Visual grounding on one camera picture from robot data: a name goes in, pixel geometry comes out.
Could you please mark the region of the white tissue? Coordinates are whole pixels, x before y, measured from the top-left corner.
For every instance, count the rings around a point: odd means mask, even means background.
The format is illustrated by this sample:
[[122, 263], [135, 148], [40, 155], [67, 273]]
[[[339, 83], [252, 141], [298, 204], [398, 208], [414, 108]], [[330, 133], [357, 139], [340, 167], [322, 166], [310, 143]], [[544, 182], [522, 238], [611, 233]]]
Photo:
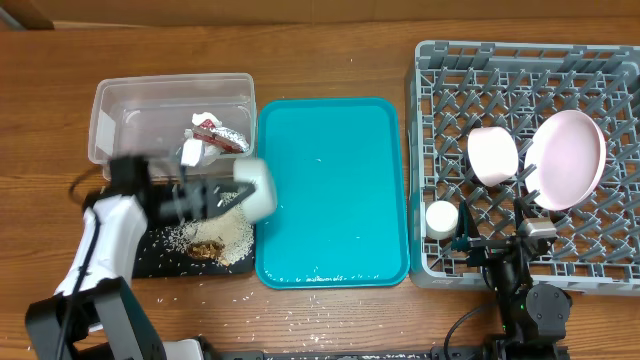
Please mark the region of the white tissue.
[[222, 122], [210, 112], [192, 115], [192, 126], [184, 131], [185, 141], [181, 148], [180, 163], [187, 167], [207, 166], [221, 154], [222, 149], [201, 134], [201, 130], [221, 127]]

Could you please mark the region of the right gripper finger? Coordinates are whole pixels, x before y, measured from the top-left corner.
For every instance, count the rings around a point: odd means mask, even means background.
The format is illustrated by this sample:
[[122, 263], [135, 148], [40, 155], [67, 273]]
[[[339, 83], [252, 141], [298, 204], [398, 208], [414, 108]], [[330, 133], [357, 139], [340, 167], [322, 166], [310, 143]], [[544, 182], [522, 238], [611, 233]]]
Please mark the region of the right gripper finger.
[[457, 237], [467, 240], [475, 236], [475, 221], [466, 201], [459, 204]]
[[513, 207], [516, 225], [521, 225], [526, 219], [537, 218], [537, 215], [531, 210], [529, 204], [521, 197], [518, 197], [513, 201]]

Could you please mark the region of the grey bowl with rice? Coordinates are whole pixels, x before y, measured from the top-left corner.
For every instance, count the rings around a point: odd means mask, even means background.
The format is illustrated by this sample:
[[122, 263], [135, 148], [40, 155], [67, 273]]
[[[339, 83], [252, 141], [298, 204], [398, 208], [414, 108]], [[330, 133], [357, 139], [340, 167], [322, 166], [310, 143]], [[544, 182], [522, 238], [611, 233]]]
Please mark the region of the grey bowl with rice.
[[242, 158], [234, 162], [236, 182], [251, 183], [254, 191], [241, 202], [249, 223], [255, 224], [273, 214], [277, 208], [277, 193], [266, 162], [259, 158]]

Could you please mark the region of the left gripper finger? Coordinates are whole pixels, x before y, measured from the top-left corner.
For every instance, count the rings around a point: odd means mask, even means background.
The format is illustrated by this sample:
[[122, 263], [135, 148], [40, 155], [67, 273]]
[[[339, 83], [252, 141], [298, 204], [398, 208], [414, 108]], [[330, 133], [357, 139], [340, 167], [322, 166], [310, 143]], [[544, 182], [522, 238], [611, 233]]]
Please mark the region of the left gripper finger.
[[214, 195], [214, 216], [219, 217], [242, 203], [250, 192], [222, 192]]
[[256, 187], [253, 183], [251, 182], [236, 182], [236, 181], [229, 181], [229, 180], [220, 180], [217, 181], [214, 185], [214, 193], [248, 193], [248, 194], [253, 194], [256, 190]]

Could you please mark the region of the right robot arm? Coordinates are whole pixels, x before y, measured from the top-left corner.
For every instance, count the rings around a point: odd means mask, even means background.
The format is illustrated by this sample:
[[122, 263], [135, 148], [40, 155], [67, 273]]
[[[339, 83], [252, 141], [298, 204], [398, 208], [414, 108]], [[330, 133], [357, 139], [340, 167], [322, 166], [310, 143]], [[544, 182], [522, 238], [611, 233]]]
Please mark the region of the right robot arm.
[[[516, 230], [502, 239], [479, 233], [466, 202], [461, 202], [458, 224], [450, 243], [466, 254], [466, 265], [477, 267], [495, 299], [457, 320], [449, 329], [442, 354], [446, 359], [568, 359], [557, 342], [566, 337], [571, 296], [550, 284], [535, 284], [529, 262], [547, 254], [557, 239], [548, 217], [538, 217], [520, 198], [513, 202]], [[503, 332], [488, 335], [477, 347], [450, 347], [455, 330], [467, 319], [497, 308]]]

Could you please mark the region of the small white cup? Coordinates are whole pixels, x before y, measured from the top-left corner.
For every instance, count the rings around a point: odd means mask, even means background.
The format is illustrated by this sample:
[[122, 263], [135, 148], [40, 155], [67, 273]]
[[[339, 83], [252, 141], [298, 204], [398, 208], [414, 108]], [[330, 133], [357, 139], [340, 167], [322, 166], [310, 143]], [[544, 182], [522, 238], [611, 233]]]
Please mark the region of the small white cup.
[[425, 211], [426, 236], [433, 240], [450, 238], [457, 227], [458, 208], [448, 201], [431, 203]]

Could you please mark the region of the red snack wrapper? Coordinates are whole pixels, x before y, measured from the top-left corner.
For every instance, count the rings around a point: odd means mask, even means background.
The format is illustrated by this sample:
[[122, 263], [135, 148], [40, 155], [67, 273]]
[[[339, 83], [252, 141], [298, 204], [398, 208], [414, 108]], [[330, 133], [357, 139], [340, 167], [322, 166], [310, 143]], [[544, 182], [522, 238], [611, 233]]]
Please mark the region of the red snack wrapper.
[[227, 153], [244, 153], [250, 148], [246, 138], [241, 133], [227, 127], [194, 127], [192, 131], [196, 139], [217, 146]]

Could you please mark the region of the leftover rice and food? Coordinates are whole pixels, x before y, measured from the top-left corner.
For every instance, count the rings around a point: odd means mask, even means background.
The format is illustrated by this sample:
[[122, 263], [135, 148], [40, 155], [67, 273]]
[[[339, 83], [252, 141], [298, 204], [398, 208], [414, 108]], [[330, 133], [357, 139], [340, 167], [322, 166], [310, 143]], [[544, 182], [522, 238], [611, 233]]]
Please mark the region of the leftover rice and food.
[[254, 235], [253, 226], [246, 219], [241, 206], [236, 205], [213, 219], [165, 228], [161, 239], [170, 252], [230, 266], [249, 255]]

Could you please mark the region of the pink bowl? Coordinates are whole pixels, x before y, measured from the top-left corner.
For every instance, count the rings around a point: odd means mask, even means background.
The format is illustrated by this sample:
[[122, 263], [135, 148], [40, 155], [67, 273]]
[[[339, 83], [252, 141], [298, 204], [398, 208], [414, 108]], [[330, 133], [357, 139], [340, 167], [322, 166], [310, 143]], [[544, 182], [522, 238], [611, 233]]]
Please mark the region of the pink bowl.
[[467, 140], [467, 155], [475, 177], [488, 187], [508, 180], [518, 170], [516, 144], [502, 127], [473, 129]]

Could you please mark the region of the pink round plate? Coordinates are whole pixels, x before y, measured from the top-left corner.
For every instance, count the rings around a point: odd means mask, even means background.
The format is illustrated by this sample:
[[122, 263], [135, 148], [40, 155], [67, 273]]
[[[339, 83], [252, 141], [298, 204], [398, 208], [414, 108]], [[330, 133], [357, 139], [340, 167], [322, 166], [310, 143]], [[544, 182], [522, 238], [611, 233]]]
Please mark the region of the pink round plate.
[[596, 122], [578, 110], [564, 110], [537, 129], [525, 156], [533, 171], [525, 177], [534, 202], [551, 211], [571, 208], [598, 185], [606, 161], [606, 140]]

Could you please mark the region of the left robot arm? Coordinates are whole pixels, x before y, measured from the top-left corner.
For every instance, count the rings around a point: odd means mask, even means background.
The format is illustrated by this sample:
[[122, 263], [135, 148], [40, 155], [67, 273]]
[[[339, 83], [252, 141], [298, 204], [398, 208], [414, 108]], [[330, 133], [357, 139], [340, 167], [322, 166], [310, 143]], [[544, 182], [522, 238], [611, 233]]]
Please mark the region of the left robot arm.
[[267, 188], [263, 160], [239, 159], [230, 180], [156, 184], [144, 156], [109, 163], [110, 184], [82, 202], [84, 229], [72, 265], [48, 299], [31, 304], [26, 330], [40, 359], [215, 359], [201, 336], [164, 341], [130, 288], [147, 230], [206, 220]]

